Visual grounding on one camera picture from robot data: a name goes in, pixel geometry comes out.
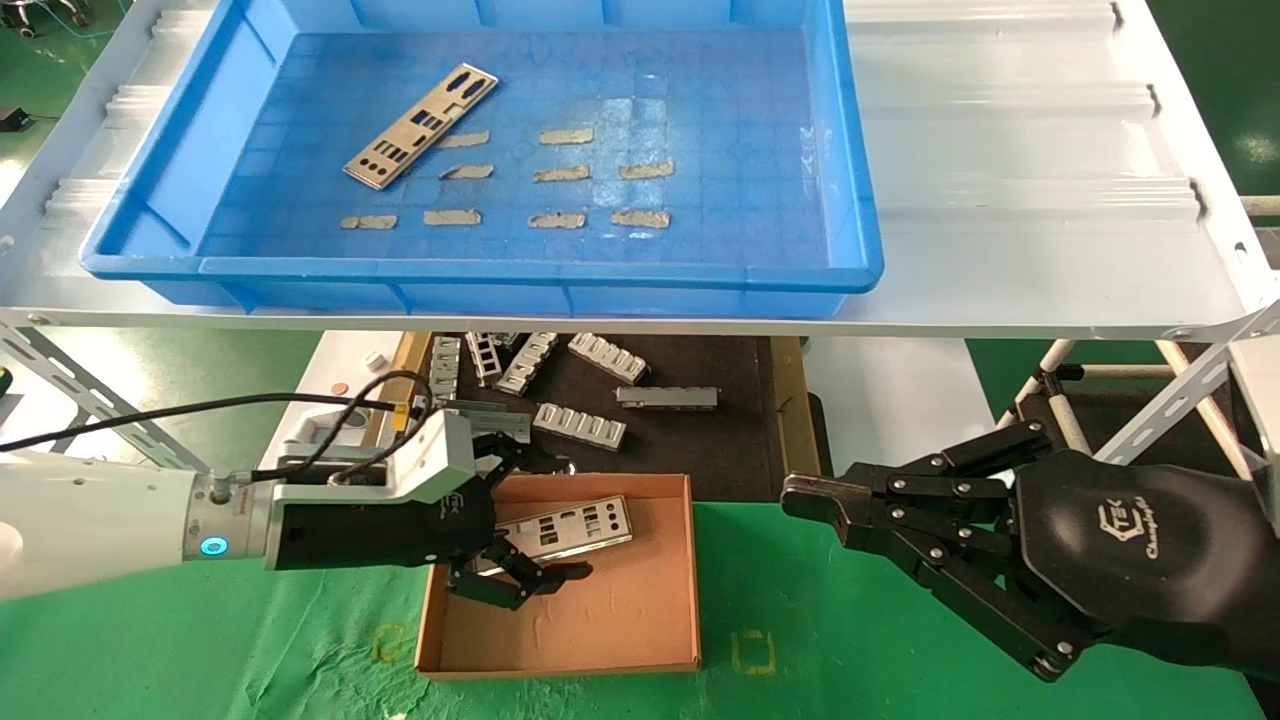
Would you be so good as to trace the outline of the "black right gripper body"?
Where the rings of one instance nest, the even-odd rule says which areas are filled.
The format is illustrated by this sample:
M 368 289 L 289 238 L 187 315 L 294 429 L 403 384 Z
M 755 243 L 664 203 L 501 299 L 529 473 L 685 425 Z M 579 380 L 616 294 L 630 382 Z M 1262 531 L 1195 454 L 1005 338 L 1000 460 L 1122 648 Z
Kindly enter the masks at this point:
M 1027 566 L 1096 641 L 1277 678 L 1279 542 L 1251 482 L 1060 451 L 1014 489 Z

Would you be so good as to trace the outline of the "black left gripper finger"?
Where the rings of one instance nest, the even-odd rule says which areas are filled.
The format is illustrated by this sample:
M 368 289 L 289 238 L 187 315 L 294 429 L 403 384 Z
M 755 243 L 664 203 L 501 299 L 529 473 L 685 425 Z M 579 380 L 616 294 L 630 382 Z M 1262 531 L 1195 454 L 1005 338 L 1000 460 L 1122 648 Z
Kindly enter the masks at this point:
M 509 578 L 481 577 L 470 568 L 480 557 L 494 562 Z M 499 609 L 516 610 L 534 596 L 554 594 L 566 583 L 586 579 L 593 574 L 589 562 L 557 562 L 543 566 L 518 550 L 503 536 L 471 553 L 453 553 L 448 560 L 447 584 L 454 594 Z
M 561 456 L 550 454 L 536 441 L 522 442 L 503 432 L 472 438 L 476 478 L 489 487 L 498 487 L 512 471 L 545 475 L 561 471 Z

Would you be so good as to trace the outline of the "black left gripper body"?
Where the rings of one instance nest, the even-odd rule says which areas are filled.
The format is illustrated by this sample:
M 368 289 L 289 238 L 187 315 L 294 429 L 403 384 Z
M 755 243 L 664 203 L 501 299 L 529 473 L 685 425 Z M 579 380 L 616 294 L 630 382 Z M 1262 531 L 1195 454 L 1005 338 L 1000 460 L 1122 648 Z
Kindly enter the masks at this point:
M 287 503 L 271 525 L 265 565 L 291 571 L 468 561 L 497 537 L 495 505 L 483 480 L 431 503 Z

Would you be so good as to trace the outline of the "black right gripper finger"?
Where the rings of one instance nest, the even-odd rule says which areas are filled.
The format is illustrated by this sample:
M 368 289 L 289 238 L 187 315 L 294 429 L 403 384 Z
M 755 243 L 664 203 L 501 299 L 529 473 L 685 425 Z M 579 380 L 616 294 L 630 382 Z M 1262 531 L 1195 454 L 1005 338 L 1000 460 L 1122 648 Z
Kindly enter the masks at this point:
M 794 473 L 783 480 L 782 509 L 838 529 L 872 528 L 895 509 L 989 525 L 1012 502 L 1001 475 L 1051 451 L 1041 424 L 1015 424 L 897 468 L 855 462 L 841 477 Z
M 887 559 L 1042 682 L 1056 682 L 1091 647 L 1085 628 L 1019 589 L 1011 561 L 997 553 L 893 521 L 842 520 L 840 542 Z

